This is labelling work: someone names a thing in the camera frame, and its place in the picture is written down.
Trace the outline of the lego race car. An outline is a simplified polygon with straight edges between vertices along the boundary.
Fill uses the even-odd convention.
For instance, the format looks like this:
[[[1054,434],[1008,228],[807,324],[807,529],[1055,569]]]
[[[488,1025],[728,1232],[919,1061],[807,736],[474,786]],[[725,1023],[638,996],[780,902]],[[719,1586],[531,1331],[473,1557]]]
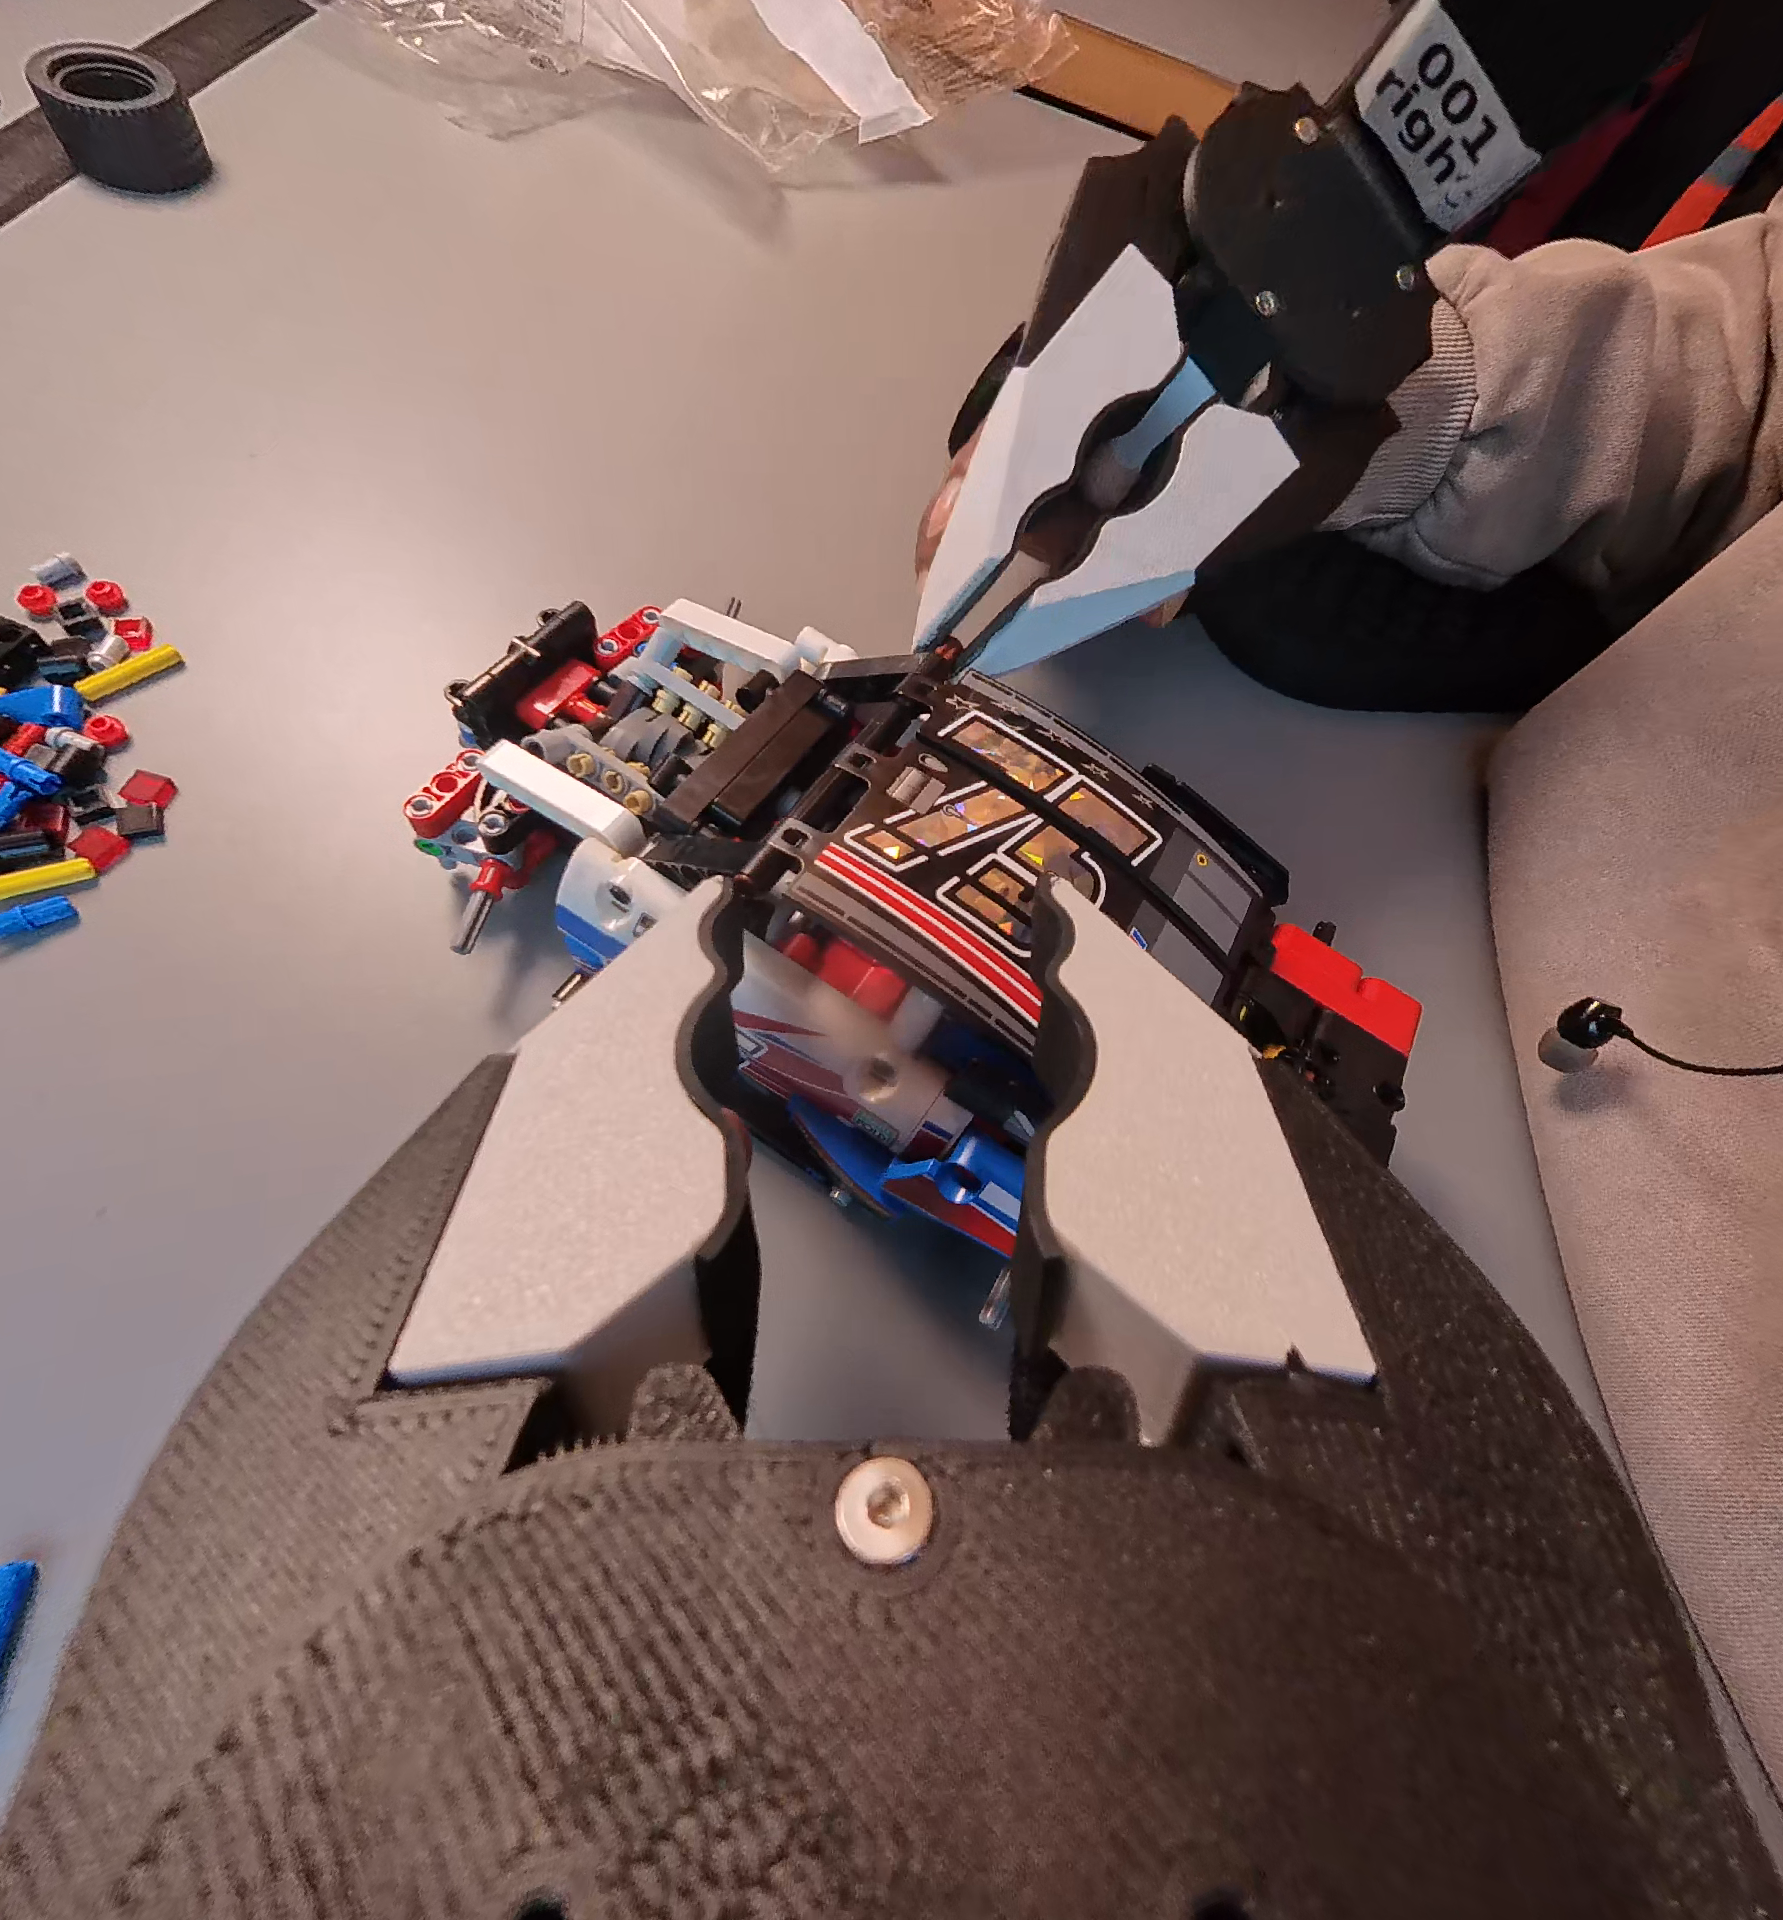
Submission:
[[[698,883],[745,880],[752,1126],[839,1202],[1013,1254],[1047,1114],[1047,877],[1393,1159],[1419,1003],[1333,925],[1290,925],[1286,869],[1187,783],[953,657],[863,657],[686,600],[606,628],[568,607],[446,702],[457,753],[400,814],[469,886],[455,950],[554,856],[575,983]]]

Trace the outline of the person's right forearm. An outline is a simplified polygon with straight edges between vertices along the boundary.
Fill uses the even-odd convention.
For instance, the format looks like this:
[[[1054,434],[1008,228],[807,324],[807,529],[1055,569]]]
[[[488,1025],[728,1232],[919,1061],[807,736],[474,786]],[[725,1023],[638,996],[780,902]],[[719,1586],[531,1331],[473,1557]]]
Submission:
[[[1783,643],[1783,178],[1647,252],[1432,263],[1432,355],[1323,529],[1189,612],[1273,692],[1523,713],[1653,617]]]

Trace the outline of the pile of colourful lego pieces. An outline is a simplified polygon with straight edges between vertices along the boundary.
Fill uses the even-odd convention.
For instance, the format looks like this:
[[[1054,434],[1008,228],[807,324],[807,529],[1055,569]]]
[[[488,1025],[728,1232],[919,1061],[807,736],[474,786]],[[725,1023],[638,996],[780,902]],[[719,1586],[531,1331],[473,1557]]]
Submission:
[[[136,596],[68,552],[0,612],[0,946],[47,940],[138,849],[177,780],[136,763],[127,700],[185,669]]]

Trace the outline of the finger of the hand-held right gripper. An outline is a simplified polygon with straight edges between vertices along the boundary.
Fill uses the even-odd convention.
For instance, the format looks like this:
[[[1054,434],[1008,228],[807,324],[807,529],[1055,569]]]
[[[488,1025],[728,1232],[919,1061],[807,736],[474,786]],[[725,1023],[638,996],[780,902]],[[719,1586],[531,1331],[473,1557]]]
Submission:
[[[930,561],[912,646],[927,651],[1010,563],[1023,518],[1065,490],[1098,421],[1146,406],[1185,355],[1170,280],[1125,247],[1033,357],[1006,376]]]
[[[1212,405],[1182,434],[1169,478],[1110,518],[1063,575],[1042,579],[980,641],[974,668],[1003,676],[1110,633],[1187,591],[1199,563],[1297,472],[1270,416]]]

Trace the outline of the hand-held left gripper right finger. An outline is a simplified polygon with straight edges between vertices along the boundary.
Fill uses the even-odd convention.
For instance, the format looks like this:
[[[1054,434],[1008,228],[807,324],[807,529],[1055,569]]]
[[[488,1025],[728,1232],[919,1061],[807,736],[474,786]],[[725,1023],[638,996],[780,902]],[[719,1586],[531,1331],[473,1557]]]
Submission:
[[[1187,1428],[1215,1379],[1376,1361],[1254,1050],[1065,880],[1042,883],[1033,1070],[1010,1265],[1010,1434],[1067,1374],[1129,1387],[1137,1437]]]

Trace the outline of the clear plastic bags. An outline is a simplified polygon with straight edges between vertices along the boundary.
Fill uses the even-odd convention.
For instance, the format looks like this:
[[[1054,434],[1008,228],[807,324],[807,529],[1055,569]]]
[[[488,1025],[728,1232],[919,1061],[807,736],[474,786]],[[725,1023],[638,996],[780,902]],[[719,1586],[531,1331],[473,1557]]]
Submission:
[[[538,132],[670,98],[775,174],[874,146],[1074,55],[1037,2],[331,2],[455,126]]]

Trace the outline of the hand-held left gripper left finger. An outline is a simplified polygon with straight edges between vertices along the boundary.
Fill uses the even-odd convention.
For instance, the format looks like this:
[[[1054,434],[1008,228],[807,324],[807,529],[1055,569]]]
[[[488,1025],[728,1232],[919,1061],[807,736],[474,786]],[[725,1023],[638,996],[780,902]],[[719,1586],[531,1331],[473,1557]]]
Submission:
[[[744,925],[708,881],[518,1045],[388,1361],[398,1387],[556,1381],[580,1434],[702,1364],[749,1416],[752,1144],[729,1109]]]

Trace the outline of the person's right hand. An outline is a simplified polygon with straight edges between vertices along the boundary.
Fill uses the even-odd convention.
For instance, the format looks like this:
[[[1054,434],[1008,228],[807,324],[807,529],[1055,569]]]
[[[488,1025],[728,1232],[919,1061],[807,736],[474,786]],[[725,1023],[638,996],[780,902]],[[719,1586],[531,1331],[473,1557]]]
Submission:
[[[952,513],[953,513],[957,496],[961,494],[968,469],[974,460],[974,452],[978,449],[980,435],[982,435],[982,430],[976,430],[961,442],[959,449],[955,449],[955,452],[952,455],[948,472],[937,494],[932,494],[924,516],[921,518],[919,539],[914,544],[914,579],[921,591],[924,591],[927,587],[927,579],[930,575],[937,549],[943,542],[943,536],[952,522]]]

